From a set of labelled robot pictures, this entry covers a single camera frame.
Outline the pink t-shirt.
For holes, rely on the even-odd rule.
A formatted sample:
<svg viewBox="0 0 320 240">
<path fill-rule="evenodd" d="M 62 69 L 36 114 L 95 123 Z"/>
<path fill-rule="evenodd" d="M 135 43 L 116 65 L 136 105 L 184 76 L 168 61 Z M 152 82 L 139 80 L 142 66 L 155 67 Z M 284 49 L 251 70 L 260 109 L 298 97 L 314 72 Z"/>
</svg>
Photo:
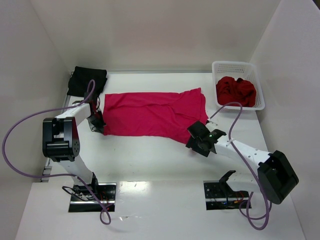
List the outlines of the pink t-shirt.
<svg viewBox="0 0 320 240">
<path fill-rule="evenodd" d="M 188 127 L 205 123 L 206 98 L 200 88 L 177 92 L 127 92 L 104 97 L 103 134 L 163 137 L 187 144 Z"/>
</svg>

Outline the dark red t-shirt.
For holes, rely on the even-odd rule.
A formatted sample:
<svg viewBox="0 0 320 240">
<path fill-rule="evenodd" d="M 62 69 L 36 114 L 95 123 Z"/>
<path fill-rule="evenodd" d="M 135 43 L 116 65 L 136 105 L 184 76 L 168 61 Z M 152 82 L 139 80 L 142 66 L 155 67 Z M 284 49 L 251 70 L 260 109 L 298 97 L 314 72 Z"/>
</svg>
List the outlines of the dark red t-shirt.
<svg viewBox="0 0 320 240">
<path fill-rule="evenodd" d="M 220 105 L 238 102 L 251 108 L 256 104 L 257 91 L 250 81 L 224 76 L 216 84 L 216 95 Z"/>
</svg>

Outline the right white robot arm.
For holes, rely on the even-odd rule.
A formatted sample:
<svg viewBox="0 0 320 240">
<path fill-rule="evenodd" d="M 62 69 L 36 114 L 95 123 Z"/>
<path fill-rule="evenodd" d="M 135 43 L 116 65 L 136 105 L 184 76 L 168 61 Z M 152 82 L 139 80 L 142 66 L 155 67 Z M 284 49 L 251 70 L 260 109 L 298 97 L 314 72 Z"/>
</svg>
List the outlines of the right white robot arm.
<svg viewBox="0 0 320 240">
<path fill-rule="evenodd" d="M 299 183 L 299 178 L 286 155 L 281 151 L 267 152 L 246 145 L 210 122 L 196 121 L 188 127 L 190 138 L 186 147 L 208 157 L 210 153 L 244 164 L 249 173 L 229 170 L 219 179 L 219 187 L 228 197 L 235 192 L 260 192 L 279 205 Z"/>
</svg>

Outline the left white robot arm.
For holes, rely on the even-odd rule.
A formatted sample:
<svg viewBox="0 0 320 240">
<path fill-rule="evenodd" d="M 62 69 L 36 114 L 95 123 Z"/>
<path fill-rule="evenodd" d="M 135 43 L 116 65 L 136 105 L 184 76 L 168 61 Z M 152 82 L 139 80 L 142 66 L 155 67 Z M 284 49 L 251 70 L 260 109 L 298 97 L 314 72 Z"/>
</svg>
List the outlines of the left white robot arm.
<svg viewBox="0 0 320 240">
<path fill-rule="evenodd" d="M 64 113 L 45 118 L 42 122 L 42 152 L 45 157 L 60 164 L 72 175 L 77 192 L 88 195 L 98 194 L 99 183 L 96 175 L 90 171 L 80 156 L 80 138 L 78 125 L 87 120 L 89 129 L 94 133 L 104 133 L 106 126 L 100 109 L 97 94 L 90 96 L 85 103 Z"/>
</svg>

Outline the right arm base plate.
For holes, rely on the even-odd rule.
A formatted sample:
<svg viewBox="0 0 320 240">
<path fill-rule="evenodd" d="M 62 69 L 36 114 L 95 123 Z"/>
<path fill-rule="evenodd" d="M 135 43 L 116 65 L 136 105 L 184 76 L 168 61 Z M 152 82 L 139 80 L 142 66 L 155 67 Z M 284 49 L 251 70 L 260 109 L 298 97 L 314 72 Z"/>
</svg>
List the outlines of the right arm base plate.
<svg viewBox="0 0 320 240">
<path fill-rule="evenodd" d="M 204 196 L 206 210 L 233 210 L 244 209 L 245 203 L 249 199 L 247 191 L 231 191 L 225 194 L 218 181 L 204 181 Z"/>
</svg>

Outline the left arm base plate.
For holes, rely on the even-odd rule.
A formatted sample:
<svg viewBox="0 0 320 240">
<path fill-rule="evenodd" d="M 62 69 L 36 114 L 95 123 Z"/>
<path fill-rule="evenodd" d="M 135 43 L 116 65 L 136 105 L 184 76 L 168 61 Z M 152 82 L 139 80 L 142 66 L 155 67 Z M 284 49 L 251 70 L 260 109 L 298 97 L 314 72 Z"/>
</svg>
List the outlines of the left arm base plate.
<svg viewBox="0 0 320 240">
<path fill-rule="evenodd" d="M 73 187 L 63 186 L 63 188 L 70 195 L 69 213 L 90 213 L 102 210 L 100 204 L 88 191 L 83 194 L 75 185 Z M 97 186 L 95 196 L 104 206 L 107 206 L 109 212 L 115 211 L 116 190 L 116 183 L 99 183 Z"/>
</svg>

